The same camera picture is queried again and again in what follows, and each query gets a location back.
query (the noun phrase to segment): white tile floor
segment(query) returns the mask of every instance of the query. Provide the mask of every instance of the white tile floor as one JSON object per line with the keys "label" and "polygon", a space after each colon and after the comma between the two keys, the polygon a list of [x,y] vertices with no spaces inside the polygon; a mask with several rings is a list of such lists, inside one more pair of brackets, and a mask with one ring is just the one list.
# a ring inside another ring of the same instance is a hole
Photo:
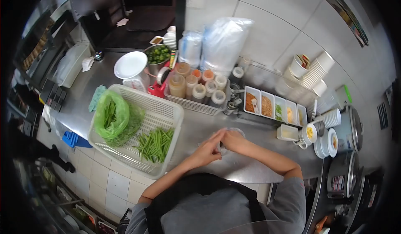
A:
{"label": "white tile floor", "polygon": [[[37,139],[49,148],[55,144],[60,157],[77,169],[70,173],[54,165],[58,175],[77,196],[111,220],[119,222],[127,208],[133,207],[142,192],[155,181],[112,161],[95,148],[76,147],[73,151],[55,133],[49,133],[42,120]],[[257,191],[258,200],[266,203],[269,184],[244,185]]]}

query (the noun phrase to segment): white plastic basket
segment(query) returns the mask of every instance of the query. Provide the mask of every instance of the white plastic basket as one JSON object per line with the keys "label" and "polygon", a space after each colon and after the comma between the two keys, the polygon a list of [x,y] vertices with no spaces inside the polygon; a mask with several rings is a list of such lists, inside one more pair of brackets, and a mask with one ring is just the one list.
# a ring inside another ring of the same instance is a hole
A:
{"label": "white plastic basket", "polygon": [[159,126],[164,130],[175,128],[167,156],[164,163],[152,163],[145,159],[141,161],[138,150],[133,148],[133,146],[139,146],[136,136],[128,140],[122,147],[109,147],[103,138],[95,132],[93,128],[93,118],[88,133],[89,143],[109,158],[138,174],[153,180],[158,179],[165,174],[167,164],[173,155],[174,147],[178,135],[180,134],[181,124],[184,119],[184,109],[174,102],[123,85],[112,85],[109,87],[109,90],[117,92],[126,101],[146,110],[145,118],[136,135],[139,133],[142,134],[142,132],[149,134],[149,131]]}
{"label": "white plastic basket", "polygon": [[[168,75],[168,78],[166,80],[167,84],[168,84],[168,80],[170,77],[171,77],[171,75]],[[217,115],[219,112],[224,111],[227,107],[228,99],[231,97],[230,80],[228,80],[228,79],[227,79],[227,85],[225,88],[225,94],[226,94],[226,101],[224,101],[224,103],[220,106],[220,108],[216,108],[216,107],[205,105],[205,104],[202,104],[199,102],[194,102],[194,101],[191,101],[188,99],[172,96],[170,94],[168,85],[166,85],[166,88],[164,89],[164,95],[168,98],[168,100],[170,100],[172,102],[176,102],[188,110],[202,112],[204,114],[208,114],[211,116]]]}

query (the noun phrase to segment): blue plastic item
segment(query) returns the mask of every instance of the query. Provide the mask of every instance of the blue plastic item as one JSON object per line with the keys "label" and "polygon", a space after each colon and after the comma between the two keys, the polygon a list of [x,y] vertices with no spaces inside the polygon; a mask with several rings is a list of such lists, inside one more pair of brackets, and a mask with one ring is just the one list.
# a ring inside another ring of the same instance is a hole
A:
{"label": "blue plastic item", "polygon": [[78,136],[74,132],[66,131],[63,136],[63,141],[68,144],[69,147],[74,148],[75,146],[78,147],[85,147],[85,148],[92,148],[89,142],[82,137]]}

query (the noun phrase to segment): apron strap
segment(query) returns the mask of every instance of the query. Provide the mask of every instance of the apron strap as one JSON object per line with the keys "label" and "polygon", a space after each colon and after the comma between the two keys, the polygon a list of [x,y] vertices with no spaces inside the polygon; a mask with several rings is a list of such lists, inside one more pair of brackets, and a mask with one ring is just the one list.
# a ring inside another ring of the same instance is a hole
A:
{"label": "apron strap", "polygon": [[184,198],[198,193],[202,196],[210,195],[215,191],[235,188],[249,201],[249,211],[252,222],[264,221],[266,217],[256,199],[256,191],[242,184],[209,173],[197,173],[181,178],[173,186],[155,197],[145,208],[149,234],[163,234],[160,218],[172,210]]}

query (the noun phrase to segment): person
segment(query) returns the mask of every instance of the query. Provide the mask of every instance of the person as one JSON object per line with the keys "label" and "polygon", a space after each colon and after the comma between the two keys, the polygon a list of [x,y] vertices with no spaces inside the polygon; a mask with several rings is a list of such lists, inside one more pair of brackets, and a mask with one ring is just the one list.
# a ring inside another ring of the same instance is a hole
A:
{"label": "person", "polygon": [[63,168],[63,170],[70,171],[71,173],[75,172],[73,164],[64,162],[59,157],[60,152],[56,145],[52,145],[52,148],[49,149],[36,138],[29,137],[22,133],[18,129],[20,124],[20,121],[16,118],[12,118],[8,122],[8,131],[10,133],[10,139],[8,141],[13,158],[34,163],[38,158],[45,157]]}
{"label": "person", "polygon": [[[257,201],[256,191],[236,182],[208,173],[184,176],[191,169],[221,159],[216,151],[220,142],[283,176],[268,206]],[[265,220],[270,221],[260,222],[266,224],[263,233],[302,233],[305,219],[306,199],[300,166],[246,140],[237,131],[221,129],[142,193],[132,208],[126,234],[219,233]],[[283,231],[285,225],[278,223],[291,225],[291,231]]]}
{"label": "person", "polygon": [[42,115],[44,105],[39,101],[35,92],[28,88],[25,79],[21,76],[21,72],[18,69],[14,70],[14,75],[11,79],[11,87],[23,103],[27,104],[37,114]]}

